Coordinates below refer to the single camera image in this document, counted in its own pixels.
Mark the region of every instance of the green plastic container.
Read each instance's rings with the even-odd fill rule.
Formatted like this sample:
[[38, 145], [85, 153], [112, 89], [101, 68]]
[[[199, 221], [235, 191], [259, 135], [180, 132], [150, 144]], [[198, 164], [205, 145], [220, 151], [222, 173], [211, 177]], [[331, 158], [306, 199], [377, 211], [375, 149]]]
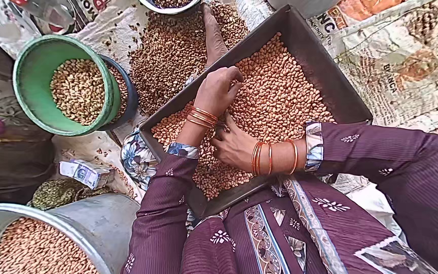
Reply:
[[[53, 71], [69, 59], [92, 59], [102, 74], [104, 105], [88, 126], [65, 117], [50, 92]], [[13, 88], [21, 108], [35, 124], [63, 136], [81, 136], [96, 131], [117, 115], [121, 104], [118, 83], [99, 55], [78, 40], [62, 35], [45, 35], [24, 47], [13, 69]]]

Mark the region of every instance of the rectangular tray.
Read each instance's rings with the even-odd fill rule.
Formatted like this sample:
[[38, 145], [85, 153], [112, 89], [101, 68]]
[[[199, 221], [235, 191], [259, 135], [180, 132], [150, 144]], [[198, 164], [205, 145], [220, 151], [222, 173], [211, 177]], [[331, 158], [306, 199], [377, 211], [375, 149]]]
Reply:
[[[302, 66], [305, 77], [321, 92], [323, 103], [340, 124], [371, 121], [372, 114], [359, 95], [344, 77], [335, 62], [307, 25], [300, 13], [290, 5], [277, 10], [235, 47], [229, 50], [209, 69], [198, 76], [191, 84], [162, 106], [140, 126], [143, 140], [160, 161], [165, 155], [163, 147], [153, 138], [151, 128], [164, 117], [180, 111], [186, 103], [197, 95], [197, 90], [207, 74], [220, 67], [234, 66], [241, 59], [251, 56], [266, 44], [276, 32], [281, 32], [281, 41]], [[271, 181], [266, 177], [257, 177], [249, 183], [222, 191], [218, 197], [207, 202], [202, 191], [194, 187], [188, 205], [199, 218], [217, 214], [247, 196], [265, 187]]]

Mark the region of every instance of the bare foot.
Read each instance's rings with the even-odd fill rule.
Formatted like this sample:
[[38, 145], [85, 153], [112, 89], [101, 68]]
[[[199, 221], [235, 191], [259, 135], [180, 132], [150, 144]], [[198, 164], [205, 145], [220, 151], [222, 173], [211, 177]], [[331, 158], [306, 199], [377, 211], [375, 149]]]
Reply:
[[207, 63], [206, 66], [210, 67], [214, 62], [219, 60], [221, 56], [226, 54], [227, 47], [222, 39], [221, 29], [212, 15], [212, 10], [207, 3], [200, 5], [202, 11], [202, 18], [205, 25], [205, 46], [207, 48]]

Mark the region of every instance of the floral sleeve cuff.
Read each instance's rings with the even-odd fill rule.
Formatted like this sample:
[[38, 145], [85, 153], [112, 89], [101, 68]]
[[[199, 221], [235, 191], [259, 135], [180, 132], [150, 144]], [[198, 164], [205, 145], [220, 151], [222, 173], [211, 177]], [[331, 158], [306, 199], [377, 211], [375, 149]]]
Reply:
[[184, 145], [180, 143], [171, 143], [168, 146], [167, 153], [179, 157], [189, 158], [189, 159], [198, 159], [200, 151], [198, 148], [193, 146]]
[[305, 132], [307, 143], [307, 162], [305, 163], [305, 171], [313, 172], [319, 169], [319, 166], [324, 159], [322, 123], [308, 122]]

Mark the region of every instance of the orange bangle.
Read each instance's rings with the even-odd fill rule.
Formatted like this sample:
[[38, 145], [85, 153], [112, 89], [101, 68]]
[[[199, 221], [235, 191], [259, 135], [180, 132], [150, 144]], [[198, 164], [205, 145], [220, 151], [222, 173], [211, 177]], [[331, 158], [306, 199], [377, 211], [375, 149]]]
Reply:
[[256, 151], [258, 150], [259, 141], [254, 145], [254, 149], [251, 154], [251, 173], [253, 176], [256, 176], [255, 167], [256, 167]]
[[260, 175], [260, 169], [259, 169], [259, 157], [261, 156], [261, 147], [264, 145], [263, 142], [259, 142], [259, 148], [258, 148], [258, 153], [256, 155], [256, 172], [257, 175]]
[[194, 120], [192, 120], [192, 119], [190, 119], [190, 118], [187, 118], [187, 121], [192, 122], [192, 123], [194, 123], [194, 124], [198, 124], [198, 125], [204, 126], [204, 127], [206, 127], [206, 128], [210, 128], [210, 129], [213, 128], [213, 127], [211, 127], [210, 125], [202, 124], [201, 122], [194, 121]]
[[273, 169], [273, 161], [271, 159], [271, 143], [268, 144], [268, 157], [270, 158], [270, 169], [268, 170], [268, 175], [270, 175], [271, 170]]
[[212, 115], [212, 114], [210, 114], [210, 113], [208, 113], [207, 111], [205, 111], [205, 110], [203, 110], [203, 109], [199, 109], [199, 108], [196, 107], [196, 106], [192, 106], [192, 109], [195, 110], [195, 111], [197, 111], [198, 113], [201, 113], [201, 114], [204, 114], [204, 115], [206, 115], [206, 116], [209, 116], [212, 120], [215, 120], [215, 121], [217, 122], [217, 117], [214, 116], [214, 115]]
[[297, 150], [297, 146], [295, 145], [294, 141], [292, 140], [286, 140], [286, 142], [291, 143], [292, 146], [294, 146], [294, 152], [295, 152], [295, 162], [294, 162], [294, 168], [292, 168], [291, 172], [289, 173], [289, 175], [292, 175], [295, 172], [295, 169], [297, 169], [297, 163], [298, 163], [298, 150]]
[[197, 115], [197, 114], [195, 114], [193, 112], [189, 113], [189, 115], [191, 115], [194, 118], [197, 118], [197, 119], [201, 120], [202, 122], [210, 124], [211, 127], [214, 127], [216, 125], [215, 122], [210, 121], [208, 118], [200, 116], [200, 115]]

